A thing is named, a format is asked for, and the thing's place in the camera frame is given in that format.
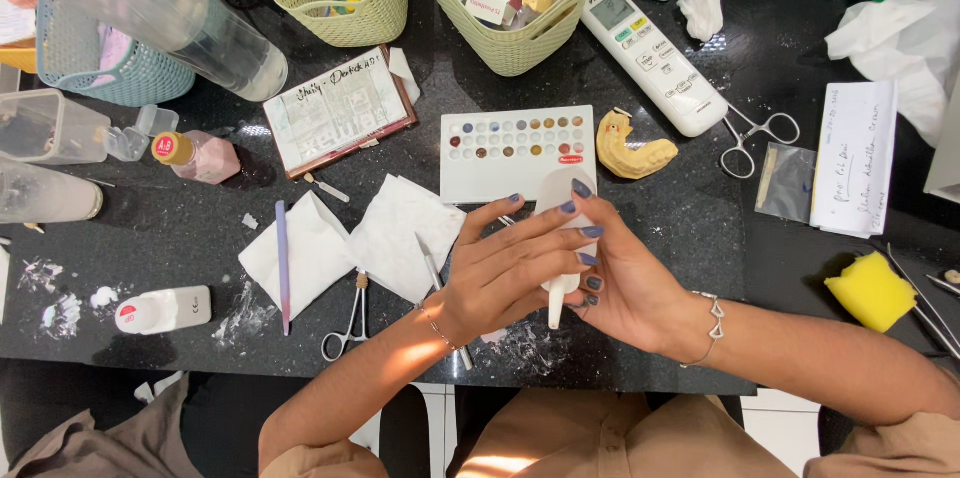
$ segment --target white palette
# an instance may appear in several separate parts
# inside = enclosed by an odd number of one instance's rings
[[[439,196],[447,204],[536,201],[541,182],[568,165],[596,183],[594,107],[440,117]]]

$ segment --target yellow sponge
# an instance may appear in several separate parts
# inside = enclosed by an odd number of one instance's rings
[[[856,259],[840,277],[828,277],[823,283],[861,325],[880,333],[917,305],[917,291],[877,251]]]

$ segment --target hand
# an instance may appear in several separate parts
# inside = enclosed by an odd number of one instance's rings
[[[545,307],[545,281],[582,274],[597,263],[575,250],[595,243],[598,232],[587,231],[594,236],[590,238],[581,229],[557,230],[579,214],[572,201],[481,238],[486,226],[522,206],[523,198],[515,194],[466,217],[453,246],[449,281],[437,293],[442,304],[430,312],[440,333],[456,347]]]
[[[577,211],[603,227],[597,244],[600,263],[582,274],[583,300],[570,306],[585,322],[637,349],[671,355],[671,326],[695,295],[684,290],[670,270],[627,227],[613,204],[573,180]],[[573,300],[567,297],[567,303]]]

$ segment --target silver bracelet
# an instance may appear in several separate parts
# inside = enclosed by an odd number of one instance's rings
[[[446,343],[447,347],[449,347],[450,349],[453,349],[453,352],[459,352],[460,349],[463,349],[462,346],[454,346],[454,344],[450,342],[450,339],[448,339],[447,336],[440,333],[440,328],[437,327],[437,323],[433,321],[433,318],[430,318],[430,313],[426,312],[426,309],[424,308],[424,302],[426,302],[426,298],[423,300],[420,300],[420,303],[417,307],[419,307],[420,311],[423,312],[423,315],[426,317],[426,320],[430,322],[430,327],[433,328],[433,331],[437,332],[437,335],[443,338],[443,342]]]
[[[717,325],[710,330],[709,336],[713,340],[710,344],[710,349],[706,351],[706,355],[702,357],[700,361],[694,361],[693,363],[681,363],[679,366],[683,369],[692,368],[694,366],[700,366],[703,362],[706,362],[708,358],[711,357],[711,353],[714,352],[714,347],[717,346],[717,342],[723,339],[723,318],[726,317],[726,314],[723,312],[723,309],[720,307],[720,297],[716,294],[710,294],[709,292],[700,292],[693,290],[694,295],[700,295],[705,299],[713,300],[713,307],[710,309],[710,314],[713,315],[717,320]]]

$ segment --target woman's left hand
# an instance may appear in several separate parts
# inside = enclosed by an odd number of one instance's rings
[[[523,198],[515,194],[466,217],[453,247],[449,280],[437,293],[442,304],[430,314],[456,347],[545,307],[544,282],[582,274],[597,264],[593,256],[575,251],[599,238],[589,238],[577,228],[557,230],[577,217],[573,201],[481,237],[488,225],[522,207]],[[599,232],[594,229],[591,234]]]

